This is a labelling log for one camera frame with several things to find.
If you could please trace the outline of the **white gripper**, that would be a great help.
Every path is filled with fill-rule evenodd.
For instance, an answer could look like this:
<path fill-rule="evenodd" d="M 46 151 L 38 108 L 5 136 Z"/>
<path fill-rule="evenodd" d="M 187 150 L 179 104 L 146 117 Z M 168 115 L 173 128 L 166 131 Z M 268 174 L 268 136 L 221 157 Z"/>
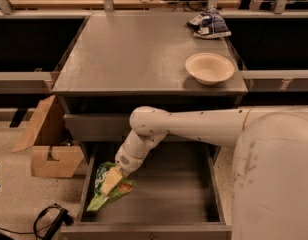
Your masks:
<path fill-rule="evenodd" d="M 143 158 L 133 157 L 121 146 L 115 155 L 117 166 L 101 170 L 100 192 L 107 196 L 123 180 L 123 176 L 127 178 L 143 164 L 143 161 Z"/>

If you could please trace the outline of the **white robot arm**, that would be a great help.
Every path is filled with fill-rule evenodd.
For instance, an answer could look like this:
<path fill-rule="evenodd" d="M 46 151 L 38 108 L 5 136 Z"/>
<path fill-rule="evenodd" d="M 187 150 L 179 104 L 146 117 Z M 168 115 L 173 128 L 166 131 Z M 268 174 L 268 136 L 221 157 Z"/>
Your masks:
<path fill-rule="evenodd" d="M 167 135 L 232 147 L 232 239 L 308 240 L 308 107 L 168 112 L 143 106 L 129 124 L 103 195 Z"/>

